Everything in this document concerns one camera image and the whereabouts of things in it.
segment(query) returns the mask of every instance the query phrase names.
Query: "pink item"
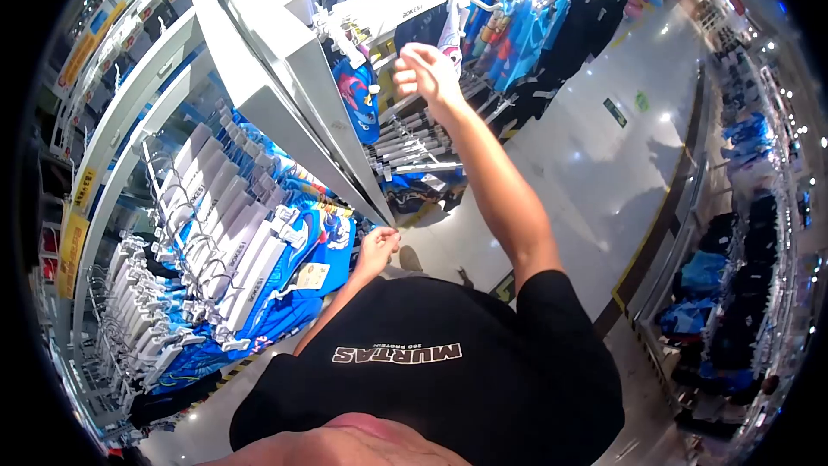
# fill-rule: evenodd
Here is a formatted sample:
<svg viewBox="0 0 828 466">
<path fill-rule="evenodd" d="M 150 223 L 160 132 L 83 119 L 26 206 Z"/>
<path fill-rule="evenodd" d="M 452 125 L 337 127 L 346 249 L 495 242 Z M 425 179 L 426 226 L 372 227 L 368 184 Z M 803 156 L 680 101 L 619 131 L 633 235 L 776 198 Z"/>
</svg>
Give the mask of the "pink item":
<svg viewBox="0 0 828 466">
<path fill-rule="evenodd" d="M 644 10 L 632 2 L 628 2 L 627 5 L 624 6 L 624 13 L 627 14 L 627 17 L 631 20 L 638 20 L 644 14 Z"/>
</svg>

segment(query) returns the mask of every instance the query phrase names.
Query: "black clothing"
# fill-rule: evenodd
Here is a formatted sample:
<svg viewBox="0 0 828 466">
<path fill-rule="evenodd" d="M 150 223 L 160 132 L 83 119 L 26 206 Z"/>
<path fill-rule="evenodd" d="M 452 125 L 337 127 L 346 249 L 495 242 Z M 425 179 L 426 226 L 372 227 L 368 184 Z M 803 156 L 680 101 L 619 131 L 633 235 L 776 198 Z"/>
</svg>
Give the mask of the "black clothing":
<svg viewBox="0 0 828 466">
<path fill-rule="evenodd" d="M 221 371 L 216 371 L 179 390 L 163 394 L 139 394 L 132 402 L 129 422 L 135 428 L 142 428 L 156 419 L 178 414 L 196 401 L 207 399 L 215 392 L 220 380 Z"/>
<path fill-rule="evenodd" d="M 272 359 L 230 443 L 365 412 L 475 466 L 592 464 L 624 426 L 615 363 L 561 272 L 529 279 L 517 309 L 427 277 L 375 279 L 299 357 Z"/>
</svg>

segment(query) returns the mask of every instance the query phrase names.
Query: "white tiled floor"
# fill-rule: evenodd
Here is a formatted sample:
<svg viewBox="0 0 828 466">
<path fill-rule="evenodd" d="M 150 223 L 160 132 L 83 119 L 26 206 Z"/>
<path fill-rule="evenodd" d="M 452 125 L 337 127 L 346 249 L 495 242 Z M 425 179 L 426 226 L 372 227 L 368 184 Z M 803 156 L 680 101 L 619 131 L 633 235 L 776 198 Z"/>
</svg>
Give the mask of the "white tiled floor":
<svg viewBox="0 0 828 466">
<path fill-rule="evenodd" d="M 531 120 L 505 145 L 543 201 L 564 266 L 593 319 L 663 201 L 687 132 L 701 56 L 696 31 L 678 6 L 622 24 L 618 34 L 623 41 L 582 67 L 542 119 Z M 649 111 L 635 109 L 639 91 L 647 95 Z M 624 113 L 626 128 L 603 106 L 606 98 Z M 456 269 L 463 266 L 483 291 L 511 270 L 471 190 L 450 213 L 431 212 L 404 230 L 402 243 L 417 251 L 426 273 L 461 282 Z M 297 340 L 278 348 L 289 352 Z M 153 433 L 141 443 L 142 452 L 154 464 L 192 464 L 229 453 L 230 419 L 270 356 L 265 353 L 199 406 L 196 419 L 182 421 L 171 434 Z"/>
</svg>

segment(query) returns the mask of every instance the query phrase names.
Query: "hand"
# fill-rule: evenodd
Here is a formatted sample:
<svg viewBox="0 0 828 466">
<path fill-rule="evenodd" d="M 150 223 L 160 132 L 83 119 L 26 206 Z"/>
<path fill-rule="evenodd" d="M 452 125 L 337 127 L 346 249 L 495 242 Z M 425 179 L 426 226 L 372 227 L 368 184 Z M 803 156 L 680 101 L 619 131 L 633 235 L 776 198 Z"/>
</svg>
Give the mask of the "hand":
<svg viewBox="0 0 828 466">
<path fill-rule="evenodd" d="M 373 279 L 388 264 L 388 256 L 400 250 L 400 233 L 390 227 L 377 227 L 363 238 L 354 275 Z"/>
<path fill-rule="evenodd" d="M 406 44 L 394 68 L 394 82 L 400 94 L 419 93 L 428 101 L 437 122 L 450 129 L 447 124 L 455 119 L 450 115 L 451 109 L 466 105 L 451 59 L 433 45 Z"/>
</svg>

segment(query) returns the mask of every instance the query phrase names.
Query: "blue children's clothing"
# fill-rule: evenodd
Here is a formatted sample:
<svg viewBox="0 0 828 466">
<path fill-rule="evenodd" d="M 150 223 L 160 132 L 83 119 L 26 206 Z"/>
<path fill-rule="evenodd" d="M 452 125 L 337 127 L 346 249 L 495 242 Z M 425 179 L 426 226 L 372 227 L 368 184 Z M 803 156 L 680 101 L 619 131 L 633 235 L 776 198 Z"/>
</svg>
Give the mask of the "blue children's clothing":
<svg viewBox="0 0 828 466">
<path fill-rule="evenodd" d="M 350 61 L 343 58 L 334 67 L 333 74 L 359 142 L 373 144 L 379 138 L 379 108 L 368 91 L 371 85 L 377 84 L 371 63 L 366 61 L 354 69 Z"/>
</svg>

